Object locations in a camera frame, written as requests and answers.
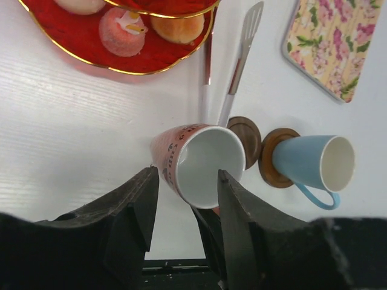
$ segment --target wooden coaster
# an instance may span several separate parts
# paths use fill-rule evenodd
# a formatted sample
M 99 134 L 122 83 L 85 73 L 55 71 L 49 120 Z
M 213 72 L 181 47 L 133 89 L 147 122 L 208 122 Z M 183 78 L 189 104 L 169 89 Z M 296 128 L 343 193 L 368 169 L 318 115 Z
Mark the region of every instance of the wooden coaster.
M 259 171 L 261 172 L 262 178 L 269 185 L 278 189 L 285 189 L 293 185 L 293 182 L 286 176 L 280 174 L 274 167 L 272 158 L 275 147 L 282 141 L 299 137 L 300 135 L 287 128 L 280 128 L 271 131 L 264 139 L 262 146 L 262 154 L 259 159 Z
M 262 140 L 258 127 L 248 118 L 233 117 L 227 128 L 241 140 L 246 155 L 246 169 L 249 169 L 261 156 Z

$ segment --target slotted spatula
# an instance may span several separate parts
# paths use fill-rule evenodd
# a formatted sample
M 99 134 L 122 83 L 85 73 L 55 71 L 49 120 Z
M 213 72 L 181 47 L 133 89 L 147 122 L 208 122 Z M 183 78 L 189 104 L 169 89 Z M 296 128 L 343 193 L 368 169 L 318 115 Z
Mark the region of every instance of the slotted spatula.
M 224 99 L 222 111 L 218 121 L 218 125 L 226 127 L 229 121 L 230 112 L 232 108 L 232 103 L 236 91 L 238 90 L 239 82 L 241 80 L 242 72 L 244 65 L 246 64 L 247 56 L 249 55 L 250 47 L 254 39 L 254 35 L 258 29 L 258 25 L 261 21 L 262 11 L 264 8 L 263 1 L 255 4 L 252 8 L 248 10 L 244 18 L 241 43 L 239 45 L 239 59 L 236 63 L 236 68 L 234 75 L 232 77 L 231 85 L 229 92 Z

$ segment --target white utensil handle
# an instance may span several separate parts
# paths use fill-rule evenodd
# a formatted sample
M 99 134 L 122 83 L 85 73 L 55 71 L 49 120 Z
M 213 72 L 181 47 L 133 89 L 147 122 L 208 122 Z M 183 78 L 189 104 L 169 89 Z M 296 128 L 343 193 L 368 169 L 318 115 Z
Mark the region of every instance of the white utensil handle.
M 218 125 L 221 127 L 227 127 L 227 124 L 230 118 L 232 103 L 234 102 L 234 96 L 235 95 L 227 94 L 226 98 L 224 99 L 223 108 L 222 108 L 222 111 L 220 112 L 220 118 L 218 122 Z
M 210 108 L 210 85 L 204 85 L 201 91 L 199 104 L 199 120 L 202 124 L 209 122 L 209 108 Z

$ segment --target red plate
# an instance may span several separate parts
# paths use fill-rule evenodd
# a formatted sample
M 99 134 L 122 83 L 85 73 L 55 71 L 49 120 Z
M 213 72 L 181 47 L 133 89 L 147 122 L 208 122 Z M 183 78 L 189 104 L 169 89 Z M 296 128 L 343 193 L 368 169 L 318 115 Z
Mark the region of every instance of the red plate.
M 141 14 L 163 15 L 172 18 L 203 14 L 218 5 L 220 0 L 105 0 L 114 6 Z
M 111 8 L 110 5 L 97 14 L 79 16 L 68 13 L 53 0 L 19 2 L 30 12 L 45 34 L 68 54 L 90 65 L 133 75 L 155 74 L 172 68 L 199 49 L 213 24 L 210 11 L 204 15 L 206 21 L 201 35 L 189 45 L 179 45 L 158 36 L 152 29 L 150 16 L 142 15 L 149 31 L 141 53 L 132 57 L 119 57 L 106 50 L 99 38 L 99 22 Z

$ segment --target table surface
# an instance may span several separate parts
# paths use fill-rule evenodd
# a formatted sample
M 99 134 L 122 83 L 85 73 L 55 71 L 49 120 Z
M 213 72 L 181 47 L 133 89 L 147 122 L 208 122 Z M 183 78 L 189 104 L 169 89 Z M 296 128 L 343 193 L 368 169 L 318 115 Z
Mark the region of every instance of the table surface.
M 387 5 L 354 100 L 338 104 L 281 55 L 295 3 L 265 0 L 232 115 L 251 118 L 263 137 L 278 127 L 301 135 L 346 136 L 356 149 L 356 174 L 335 211 L 315 207 L 294 187 L 269 187 L 257 165 L 244 173 L 241 183 L 306 221 L 319 216 L 386 216 Z M 212 121 L 232 75 L 243 15 L 252 4 L 222 0 L 220 5 L 213 39 Z M 56 48 L 17 0 L 0 1 L 0 43 L 0 211 L 38 221 L 74 210 L 149 166 L 154 135 L 198 121 L 202 49 L 154 76 L 95 68 Z M 329 201 L 327 194 L 316 195 Z M 190 208 L 161 182 L 146 258 L 202 257 Z

